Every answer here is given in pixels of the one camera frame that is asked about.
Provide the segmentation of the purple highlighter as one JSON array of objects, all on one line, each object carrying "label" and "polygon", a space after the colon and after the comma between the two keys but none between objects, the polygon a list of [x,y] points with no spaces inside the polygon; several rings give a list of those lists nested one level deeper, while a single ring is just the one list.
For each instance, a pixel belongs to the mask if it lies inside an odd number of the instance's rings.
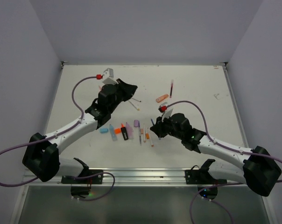
[{"label": "purple highlighter", "polygon": [[133,139],[134,139],[133,129],[132,129],[132,127],[129,125],[128,122],[126,123],[126,130],[127,130],[128,139],[129,139],[129,140],[133,140]]}]

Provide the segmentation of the clear purple gel pen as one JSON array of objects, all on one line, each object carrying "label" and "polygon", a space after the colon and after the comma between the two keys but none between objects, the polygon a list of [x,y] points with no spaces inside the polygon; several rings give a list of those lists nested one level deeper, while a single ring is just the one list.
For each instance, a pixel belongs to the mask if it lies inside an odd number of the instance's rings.
[{"label": "clear purple gel pen", "polygon": [[138,131],[139,131],[139,143],[141,146],[142,145],[142,134],[141,134],[141,125],[139,121],[138,121]]}]

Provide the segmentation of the light blue highlighter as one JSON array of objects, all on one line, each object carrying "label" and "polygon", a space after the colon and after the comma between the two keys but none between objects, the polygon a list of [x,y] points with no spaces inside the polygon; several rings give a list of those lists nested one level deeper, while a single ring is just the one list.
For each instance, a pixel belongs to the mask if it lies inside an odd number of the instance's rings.
[{"label": "light blue highlighter", "polygon": [[114,127],[111,124],[109,125],[109,131],[110,131],[112,140],[113,141],[117,141],[117,136],[115,134],[115,129],[114,129]]}]

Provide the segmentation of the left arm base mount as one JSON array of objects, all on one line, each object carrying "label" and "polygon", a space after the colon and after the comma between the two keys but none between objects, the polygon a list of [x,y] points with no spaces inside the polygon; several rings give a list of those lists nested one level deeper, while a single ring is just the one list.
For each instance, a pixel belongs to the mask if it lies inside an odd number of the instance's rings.
[{"label": "left arm base mount", "polygon": [[90,190],[92,184],[101,184],[103,179],[103,170],[90,170],[88,165],[85,164],[79,158],[74,158],[71,160],[74,162],[74,166],[68,166],[73,174],[62,175],[61,183],[62,184],[86,184],[86,187],[71,187],[70,193],[73,198],[76,198],[78,201],[96,201],[106,196],[104,193],[101,196],[91,196]]}]

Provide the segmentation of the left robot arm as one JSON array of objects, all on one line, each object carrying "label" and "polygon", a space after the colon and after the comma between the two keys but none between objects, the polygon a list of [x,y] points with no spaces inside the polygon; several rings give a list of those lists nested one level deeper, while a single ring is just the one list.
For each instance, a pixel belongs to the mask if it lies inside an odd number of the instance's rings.
[{"label": "left robot arm", "polygon": [[106,124],[117,106],[130,100],[136,90],[136,85],[121,79],[105,79],[98,97],[86,110],[80,110],[77,119],[52,133],[31,136],[22,159],[23,165],[42,182],[57,175],[73,178],[78,183],[86,182],[90,177],[89,167],[78,158],[61,159],[60,154],[81,137]]}]

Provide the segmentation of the black orange highlighter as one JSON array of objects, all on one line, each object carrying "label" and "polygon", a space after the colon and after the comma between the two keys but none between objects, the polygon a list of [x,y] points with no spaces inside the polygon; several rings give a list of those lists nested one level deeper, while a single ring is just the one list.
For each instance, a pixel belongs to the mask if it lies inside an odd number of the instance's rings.
[{"label": "black orange highlighter", "polygon": [[123,124],[121,124],[120,130],[121,130],[123,139],[124,139],[124,140],[128,140],[127,129],[126,129],[126,127],[125,127]]}]

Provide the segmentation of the purple highlighter cap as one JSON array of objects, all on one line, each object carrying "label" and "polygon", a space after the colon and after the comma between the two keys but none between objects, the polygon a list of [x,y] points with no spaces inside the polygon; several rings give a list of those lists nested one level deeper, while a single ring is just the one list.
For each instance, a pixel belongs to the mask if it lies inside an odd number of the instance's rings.
[{"label": "purple highlighter cap", "polygon": [[139,126],[140,126],[139,120],[135,119],[134,120],[134,127],[139,127]]}]

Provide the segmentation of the white orange marker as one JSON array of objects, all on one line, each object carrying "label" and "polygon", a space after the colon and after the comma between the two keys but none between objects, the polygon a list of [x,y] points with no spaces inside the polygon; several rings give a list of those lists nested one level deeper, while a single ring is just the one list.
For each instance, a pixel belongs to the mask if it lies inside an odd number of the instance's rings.
[{"label": "white orange marker", "polygon": [[152,140],[152,137],[151,137],[150,129],[149,129],[149,128],[147,129],[147,133],[149,134],[150,145],[151,145],[151,147],[154,147],[154,143],[153,143],[153,140]]}]

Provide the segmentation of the yellow cap pen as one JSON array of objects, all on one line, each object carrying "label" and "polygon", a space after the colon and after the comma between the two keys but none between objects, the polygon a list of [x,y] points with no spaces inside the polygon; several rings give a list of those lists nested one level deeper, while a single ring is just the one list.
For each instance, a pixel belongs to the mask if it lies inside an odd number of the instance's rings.
[{"label": "yellow cap pen", "polygon": [[140,111],[139,107],[135,105],[134,103],[132,103],[130,100],[129,100],[129,103],[132,105],[134,109],[136,109],[137,111]]}]

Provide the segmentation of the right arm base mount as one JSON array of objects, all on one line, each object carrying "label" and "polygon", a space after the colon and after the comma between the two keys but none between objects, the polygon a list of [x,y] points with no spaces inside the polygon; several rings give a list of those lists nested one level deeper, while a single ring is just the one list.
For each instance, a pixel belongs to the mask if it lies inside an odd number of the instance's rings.
[{"label": "right arm base mount", "polygon": [[[204,162],[204,164],[199,167],[198,165],[194,165],[191,169],[187,169],[184,171],[186,184],[195,184],[197,185],[198,191],[203,189],[201,185],[219,185],[219,184],[226,184],[227,180],[225,179],[215,179],[209,173],[209,167],[215,162],[214,159],[208,159]],[[215,199],[218,194],[218,188],[212,189],[204,189],[200,196],[207,198],[207,199]]]}]

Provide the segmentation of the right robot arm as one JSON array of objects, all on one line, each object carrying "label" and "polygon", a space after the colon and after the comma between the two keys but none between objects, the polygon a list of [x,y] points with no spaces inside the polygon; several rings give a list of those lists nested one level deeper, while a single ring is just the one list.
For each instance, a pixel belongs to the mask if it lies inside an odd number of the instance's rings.
[{"label": "right robot arm", "polygon": [[251,149],[219,141],[193,128],[182,113],[168,118],[158,117],[150,130],[159,138],[169,135],[179,139],[190,151],[213,156],[200,168],[199,177],[205,183],[225,179],[246,184],[260,196],[269,196],[282,173],[265,148],[257,146]]}]

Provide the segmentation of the orange highlighter cap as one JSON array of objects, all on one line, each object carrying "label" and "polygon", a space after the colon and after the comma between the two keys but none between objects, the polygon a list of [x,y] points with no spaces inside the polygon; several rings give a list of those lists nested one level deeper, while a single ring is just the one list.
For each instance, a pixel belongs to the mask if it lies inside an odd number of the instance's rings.
[{"label": "orange highlighter cap", "polygon": [[119,134],[119,133],[121,133],[121,129],[117,128],[117,129],[114,130],[114,132],[115,132],[115,134]]}]

